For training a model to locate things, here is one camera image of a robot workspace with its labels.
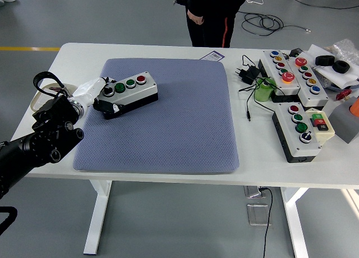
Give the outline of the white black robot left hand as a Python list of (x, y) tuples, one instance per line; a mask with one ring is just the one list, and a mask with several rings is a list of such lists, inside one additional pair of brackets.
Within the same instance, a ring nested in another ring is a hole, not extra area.
[(94, 109), (109, 114), (115, 114), (122, 110), (123, 105), (116, 105), (98, 98), (100, 92), (109, 82), (115, 82), (115, 80), (110, 77), (99, 77), (80, 85), (76, 89), (73, 96), (68, 100), (80, 118), (86, 114), (88, 107), (91, 105), (93, 105)]

